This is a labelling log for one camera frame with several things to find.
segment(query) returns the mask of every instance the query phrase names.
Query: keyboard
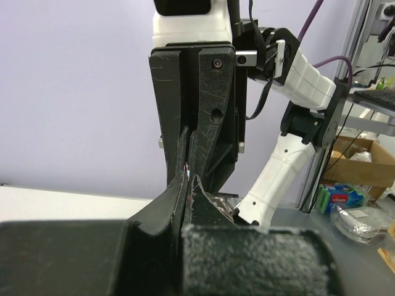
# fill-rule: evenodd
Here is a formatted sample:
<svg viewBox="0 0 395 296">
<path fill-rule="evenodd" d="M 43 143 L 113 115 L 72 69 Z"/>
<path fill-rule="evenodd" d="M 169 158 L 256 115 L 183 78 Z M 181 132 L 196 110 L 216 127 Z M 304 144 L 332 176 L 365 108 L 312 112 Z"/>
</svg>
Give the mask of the keyboard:
<svg viewBox="0 0 395 296">
<path fill-rule="evenodd" d="M 395 111 L 395 89 L 383 89 L 381 91 L 356 91 L 354 93 L 354 101 L 364 101 Z"/>
</svg>

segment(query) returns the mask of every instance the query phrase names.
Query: colorful box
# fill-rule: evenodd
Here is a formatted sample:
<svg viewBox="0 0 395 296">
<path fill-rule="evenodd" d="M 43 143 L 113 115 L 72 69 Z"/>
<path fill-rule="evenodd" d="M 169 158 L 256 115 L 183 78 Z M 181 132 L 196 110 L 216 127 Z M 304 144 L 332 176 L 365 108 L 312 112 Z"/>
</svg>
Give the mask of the colorful box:
<svg viewBox="0 0 395 296">
<path fill-rule="evenodd" d="M 333 204 L 343 204 L 348 207 L 361 207 L 365 205 L 366 202 L 367 197 L 362 192 L 348 185 L 320 185 L 317 206 L 321 213 L 328 214 L 331 212 Z"/>
</svg>

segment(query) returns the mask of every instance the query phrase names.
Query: screw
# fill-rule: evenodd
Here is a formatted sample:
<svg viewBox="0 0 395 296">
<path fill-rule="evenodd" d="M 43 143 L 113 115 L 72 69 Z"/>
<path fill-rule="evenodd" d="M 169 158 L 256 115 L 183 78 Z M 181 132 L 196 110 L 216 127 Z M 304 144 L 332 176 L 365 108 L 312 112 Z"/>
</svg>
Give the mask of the screw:
<svg viewBox="0 0 395 296">
<path fill-rule="evenodd" d="M 244 65 L 246 62 L 247 62 L 247 58 L 243 55 L 237 58 L 237 63 L 239 63 L 240 65 Z"/>
<path fill-rule="evenodd" d="M 220 59 L 215 59 L 212 64 L 216 69 L 222 68 L 222 61 Z"/>
</svg>

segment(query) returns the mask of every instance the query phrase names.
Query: white wall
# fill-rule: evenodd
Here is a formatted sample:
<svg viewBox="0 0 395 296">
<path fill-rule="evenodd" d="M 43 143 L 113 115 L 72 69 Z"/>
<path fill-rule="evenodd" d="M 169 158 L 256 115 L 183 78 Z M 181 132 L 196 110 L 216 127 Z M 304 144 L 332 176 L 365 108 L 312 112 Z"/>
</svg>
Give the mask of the white wall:
<svg viewBox="0 0 395 296">
<path fill-rule="evenodd" d="M 254 16 L 297 35 L 314 2 L 255 1 Z M 324 2 L 302 44 L 312 63 L 342 53 L 356 2 Z M 164 190 L 148 66 L 153 12 L 152 1 L 0 1 L 0 183 L 146 198 Z M 335 65 L 323 71 L 333 76 Z M 260 91 L 250 83 L 249 114 Z M 271 93 L 247 124 L 246 154 L 224 191 L 251 188 L 287 103 Z M 299 198 L 303 177 L 285 200 Z"/>
</svg>

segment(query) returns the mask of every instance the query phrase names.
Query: purple cable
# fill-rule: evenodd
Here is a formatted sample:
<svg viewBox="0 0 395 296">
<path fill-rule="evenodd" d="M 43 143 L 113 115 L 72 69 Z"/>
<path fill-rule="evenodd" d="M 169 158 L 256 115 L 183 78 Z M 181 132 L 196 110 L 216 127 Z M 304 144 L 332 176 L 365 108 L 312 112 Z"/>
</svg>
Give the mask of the purple cable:
<svg viewBox="0 0 395 296">
<path fill-rule="evenodd" d="M 348 86 L 351 88 L 351 85 L 352 85 L 352 64 L 351 64 L 351 61 L 348 57 L 345 57 L 343 55 L 337 55 L 336 57 L 331 57 L 327 60 L 323 60 L 322 62 L 313 65 L 313 67 L 319 68 L 321 66 L 324 66 L 324 65 L 331 63 L 331 62 L 334 62 L 336 60 L 343 60 L 346 62 L 347 68 L 348 68 Z"/>
<path fill-rule="evenodd" d="M 311 23 L 313 22 L 313 19 L 315 18 L 317 12 L 320 10 L 322 3 L 323 3 L 323 0 L 317 0 L 317 2 L 314 4 L 314 7 L 310 12 L 309 17 L 307 18 L 306 22 L 303 25 L 301 32 L 299 33 L 299 36 L 297 37 L 297 39 L 300 42 L 302 42 L 304 35 L 306 34 Z"/>
</svg>

